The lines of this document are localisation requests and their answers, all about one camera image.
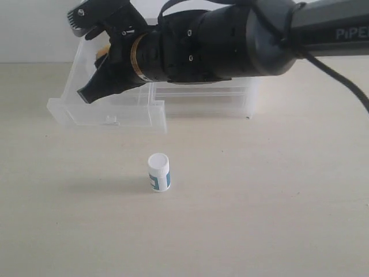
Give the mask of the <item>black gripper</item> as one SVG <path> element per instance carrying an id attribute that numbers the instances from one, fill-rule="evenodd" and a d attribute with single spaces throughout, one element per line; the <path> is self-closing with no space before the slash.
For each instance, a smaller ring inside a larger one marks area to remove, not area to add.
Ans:
<path id="1" fill-rule="evenodd" d="M 108 54 L 96 60 L 91 79 L 77 90 L 85 103 L 146 84 L 133 69 L 131 48 L 148 25 L 130 1 L 82 1 L 67 13 L 67 20 L 76 37 L 92 40 L 106 32 L 111 45 Z"/>

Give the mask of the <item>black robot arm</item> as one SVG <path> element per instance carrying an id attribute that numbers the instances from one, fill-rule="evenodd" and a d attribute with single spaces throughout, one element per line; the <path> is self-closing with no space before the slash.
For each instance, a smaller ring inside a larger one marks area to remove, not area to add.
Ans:
<path id="1" fill-rule="evenodd" d="M 368 54 L 367 1 L 221 1 L 215 10 L 169 13 L 166 2 L 150 25 L 130 1 L 82 1 L 67 13 L 73 33 L 109 46 L 78 90 L 86 103 L 146 83 L 180 85 L 278 76 L 306 59 L 367 98 L 318 57 Z"/>

